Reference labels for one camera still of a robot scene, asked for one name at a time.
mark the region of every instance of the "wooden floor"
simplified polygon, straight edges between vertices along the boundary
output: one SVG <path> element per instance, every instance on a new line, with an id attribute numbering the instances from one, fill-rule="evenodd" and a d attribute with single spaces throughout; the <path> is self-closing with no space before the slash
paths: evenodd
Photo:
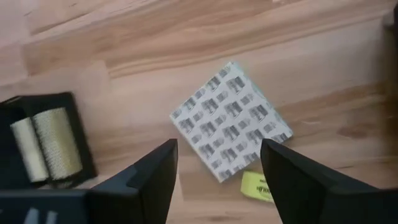
<path id="1" fill-rule="evenodd" d="M 286 145 L 376 187 L 398 187 L 398 112 L 386 98 L 394 44 L 381 24 L 395 3 L 1 0 L 0 100 L 75 93 L 99 169 L 85 187 L 178 138 L 168 223 L 281 223 L 273 204 L 240 194 L 242 174 L 219 184 L 170 112 L 234 60 L 294 130 Z"/>

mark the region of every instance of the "black and white printed pattern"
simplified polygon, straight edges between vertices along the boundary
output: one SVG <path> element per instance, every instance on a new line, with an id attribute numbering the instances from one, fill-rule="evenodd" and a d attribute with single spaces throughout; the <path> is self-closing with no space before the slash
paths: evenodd
<path id="1" fill-rule="evenodd" d="M 261 122 L 268 115 L 267 110 L 262 105 L 250 108 L 249 113 L 258 122 Z"/>
<path id="2" fill-rule="evenodd" d="M 220 182 L 258 159 L 264 138 L 293 134 L 235 63 L 193 93 L 170 118 Z"/>
<path id="3" fill-rule="evenodd" d="M 213 99 L 202 102 L 201 106 L 209 114 L 213 114 L 218 108 L 216 101 Z"/>

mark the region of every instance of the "yellow tag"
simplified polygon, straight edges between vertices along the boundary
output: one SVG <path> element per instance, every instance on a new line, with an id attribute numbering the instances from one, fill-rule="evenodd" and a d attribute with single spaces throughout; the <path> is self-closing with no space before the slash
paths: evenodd
<path id="1" fill-rule="evenodd" d="M 245 171 L 242 178 L 241 192 L 247 197 L 274 203 L 264 174 Z"/>

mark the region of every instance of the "white box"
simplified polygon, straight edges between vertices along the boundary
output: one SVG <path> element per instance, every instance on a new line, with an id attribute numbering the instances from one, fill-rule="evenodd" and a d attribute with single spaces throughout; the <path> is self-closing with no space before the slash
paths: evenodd
<path id="1" fill-rule="evenodd" d="M 261 139 L 283 142 L 293 131 L 237 63 L 228 63 L 171 115 L 220 181 L 260 157 Z"/>

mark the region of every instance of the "cream-colored roller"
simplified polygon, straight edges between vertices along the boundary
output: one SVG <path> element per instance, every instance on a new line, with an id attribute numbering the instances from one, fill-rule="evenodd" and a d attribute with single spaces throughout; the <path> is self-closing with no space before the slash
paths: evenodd
<path id="1" fill-rule="evenodd" d="M 45 168 L 42 154 L 29 118 L 20 120 L 11 125 L 17 145 L 22 154 L 30 181 L 45 180 L 49 174 Z"/>
<path id="2" fill-rule="evenodd" d="M 54 179 L 81 171 L 81 161 L 66 111 L 57 108 L 34 116 L 44 155 Z"/>

